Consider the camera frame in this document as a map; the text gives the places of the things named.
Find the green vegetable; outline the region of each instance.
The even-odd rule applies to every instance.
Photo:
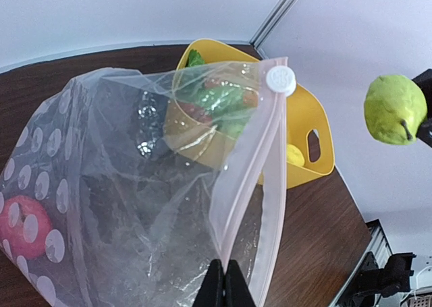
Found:
[[[189,52],[188,63],[186,67],[204,65],[204,59],[196,49],[191,49]]]
[[[243,92],[235,86],[217,86],[200,90],[195,94],[193,103],[211,113],[214,119],[246,108],[243,103]]]
[[[369,86],[364,119],[374,139],[393,145],[413,143],[426,115],[425,96],[409,78],[379,76]]]
[[[238,121],[224,121],[219,128],[219,131],[225,135],[232,137],[233,139],[237,139],[243,132],[246,127],[246,122],[243,120]]]

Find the brown table surface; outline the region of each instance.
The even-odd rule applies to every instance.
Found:
[[[100,67],[164,72],[186,46],[138,47],[37,63],[0,74],[0,169],[40,103],[70,78]],[[249,46],[239,49],[258,56]],[[370,235],[339,173],[287,191],[283,237],[266,307],[327,307]],[[0,253],[0,307],[48,306]]]

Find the basket handle hole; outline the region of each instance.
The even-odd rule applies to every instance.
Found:
[[[309,161],[317,162],[321,157],[321,145],[319,144],[319,133],[317,130],[311,130],[308,134]]]

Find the plastic bag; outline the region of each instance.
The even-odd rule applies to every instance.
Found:
[[[4,253],[52,306],[191,306],[214,258],[236,259],[262,306],[286,190],[277,65],[70,80],[0,176]]]

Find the black bracket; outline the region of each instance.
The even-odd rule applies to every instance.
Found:
[[[416,137],[432,147],[432,69],[427,69],[412,81],[423,91],[427,104],[427,119],[418,128]]]
[[[256,307],[237,261],[226,275],[220,260],[211,261],[192,307]]]
[[[342,294],[338,306],[373,307],[375,295],[387,298],[398,292],[409,292],[413,253],[390,256],[384,269],[379,269],[372,252],[368,252],[360,270]]]

